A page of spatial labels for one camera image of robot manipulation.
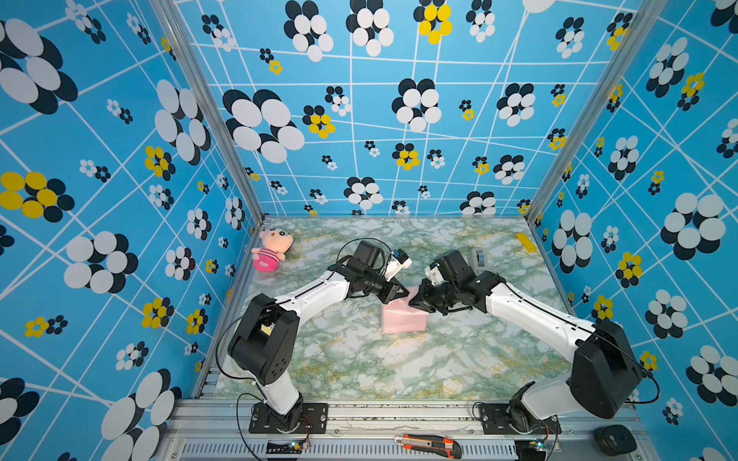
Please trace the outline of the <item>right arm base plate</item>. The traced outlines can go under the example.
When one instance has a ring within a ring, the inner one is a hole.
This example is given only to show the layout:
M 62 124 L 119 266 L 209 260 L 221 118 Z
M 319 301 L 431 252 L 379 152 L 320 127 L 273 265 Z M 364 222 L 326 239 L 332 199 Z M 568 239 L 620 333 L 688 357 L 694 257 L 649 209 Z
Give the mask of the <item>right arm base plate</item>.
M 472 416 L 482 424 L 485 435 L 541 435 L 561 434 L 557 416 L 537 420 L 521 403 L 482 403 L 473 404 Z

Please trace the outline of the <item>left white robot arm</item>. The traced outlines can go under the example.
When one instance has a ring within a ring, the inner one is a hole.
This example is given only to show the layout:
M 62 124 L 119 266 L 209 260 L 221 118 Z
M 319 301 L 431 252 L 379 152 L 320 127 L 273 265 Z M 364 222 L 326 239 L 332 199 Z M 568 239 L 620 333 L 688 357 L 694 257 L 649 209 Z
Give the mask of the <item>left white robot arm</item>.
M 376 239 L 356 242 L 351 255 L 336 259 L 313 282 L 276 298 L 259 294 L 251 299 L 228 343 L 228 357 L 255 380 L 271 415 L 290 428 L 304 402 L 288 374 L 302 326 L 346 300 L 374 296 L 387 305 L 409 295 L 397 275 L 411 267 L 411 257 Z

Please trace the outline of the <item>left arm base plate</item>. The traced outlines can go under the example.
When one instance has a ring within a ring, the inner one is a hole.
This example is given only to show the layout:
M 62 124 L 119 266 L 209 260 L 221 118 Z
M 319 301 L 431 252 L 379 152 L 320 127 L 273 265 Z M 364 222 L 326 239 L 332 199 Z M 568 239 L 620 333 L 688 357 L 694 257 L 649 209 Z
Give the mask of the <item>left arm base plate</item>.
M 256 403 L 248 431 L 251 434 L 324 434 L 328 416 L 328 403 L 304 403 L 299 399 L 286 415 L 267 403 Z

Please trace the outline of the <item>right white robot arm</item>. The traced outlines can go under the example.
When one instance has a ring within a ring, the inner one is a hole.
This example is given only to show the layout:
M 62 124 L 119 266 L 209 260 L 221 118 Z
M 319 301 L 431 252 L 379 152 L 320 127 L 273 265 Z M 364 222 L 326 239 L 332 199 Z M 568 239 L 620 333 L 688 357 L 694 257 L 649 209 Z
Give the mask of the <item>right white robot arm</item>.
M 442 315 L 478 309 L 526 330 L 571 364 L 570 374 L 531 381 L 511 398 L 507 412 L 520 432 L 577 411 L 611 419 L 643 380 L 640 362 L 619 325 L 609 320 L 593 324 L 537 301 L 496 273 L 475 273 L 458 251 L 427 267 L 409 304 Z

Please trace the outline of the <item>purple wrapping paper sheet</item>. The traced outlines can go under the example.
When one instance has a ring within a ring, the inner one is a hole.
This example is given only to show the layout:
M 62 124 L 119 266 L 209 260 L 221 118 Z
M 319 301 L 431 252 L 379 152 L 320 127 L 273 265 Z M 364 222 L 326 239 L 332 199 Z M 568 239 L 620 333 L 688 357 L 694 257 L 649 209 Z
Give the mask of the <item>purple wrapping paper sheet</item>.
M 429 313 L 409 305 L 409 301 L 418 294 L 418 290 L 418 286 L 411 287 L 407 297 L 394 300 L 382 308 L 383 333 L 396 334 L 426 330 Z

